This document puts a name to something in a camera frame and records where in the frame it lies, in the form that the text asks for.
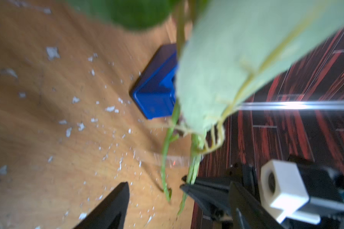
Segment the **pink artificial flower bouquet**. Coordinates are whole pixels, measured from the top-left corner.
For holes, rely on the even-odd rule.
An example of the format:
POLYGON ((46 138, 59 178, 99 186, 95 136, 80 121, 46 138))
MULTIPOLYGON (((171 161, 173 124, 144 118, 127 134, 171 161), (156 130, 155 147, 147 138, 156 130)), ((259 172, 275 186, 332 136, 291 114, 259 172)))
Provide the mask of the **pink artificial flower bouquet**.
POLYGON ((344 26, 344 1, 69 1, 93 20, 144 31, 176 20, 176 104, 165 128, 190 135, 187 182, 225 141, 225 120, 344 26))

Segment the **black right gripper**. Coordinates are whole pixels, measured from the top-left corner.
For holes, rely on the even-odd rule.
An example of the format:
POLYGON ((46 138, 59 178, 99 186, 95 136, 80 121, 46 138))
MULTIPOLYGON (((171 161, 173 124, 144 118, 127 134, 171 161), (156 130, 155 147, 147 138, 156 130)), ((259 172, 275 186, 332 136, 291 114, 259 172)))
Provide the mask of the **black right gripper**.
MULTIPOLYGON (((321 221, 313 225, 286 218, 281 223, 282 229, 344 229, 344 175, 333 168, 297 156, 291 156, 285 162, 298 166, 309 195, 309 202, 299 210, 318 214, 321 221)), ((259 187, 260 178, 254 191, 244 188, 261 204, 259 187)))

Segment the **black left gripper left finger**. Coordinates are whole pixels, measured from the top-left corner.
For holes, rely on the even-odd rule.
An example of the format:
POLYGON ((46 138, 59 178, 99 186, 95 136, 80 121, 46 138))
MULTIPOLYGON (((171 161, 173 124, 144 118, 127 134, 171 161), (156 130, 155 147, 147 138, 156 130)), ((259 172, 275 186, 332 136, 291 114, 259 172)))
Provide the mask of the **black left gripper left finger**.
POLYGON ((130 200, 128 182, 121 182, 76 229, 123 229, 130 200))

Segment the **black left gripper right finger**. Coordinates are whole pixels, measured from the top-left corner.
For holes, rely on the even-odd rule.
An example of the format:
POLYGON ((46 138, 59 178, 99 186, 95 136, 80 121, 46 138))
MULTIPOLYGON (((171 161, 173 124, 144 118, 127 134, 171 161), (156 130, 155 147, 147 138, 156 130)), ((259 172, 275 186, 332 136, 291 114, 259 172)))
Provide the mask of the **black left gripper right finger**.
POLYGON ((241 184, 231 182, 228 195, 233 229, 282 228, 241 184))

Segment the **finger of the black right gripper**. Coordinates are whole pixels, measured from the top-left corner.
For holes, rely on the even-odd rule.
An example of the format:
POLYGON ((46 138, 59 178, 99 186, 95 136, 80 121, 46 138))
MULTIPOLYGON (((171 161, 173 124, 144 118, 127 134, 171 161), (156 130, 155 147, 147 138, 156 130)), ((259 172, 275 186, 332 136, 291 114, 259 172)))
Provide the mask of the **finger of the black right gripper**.
POLYGON ((182 177, 184 184, 180 189, 191 197, 199 208, 212 220, 231 220, 229 204, 230 177, 198 177, 194 184, 187 183, 187 176, 182 177))

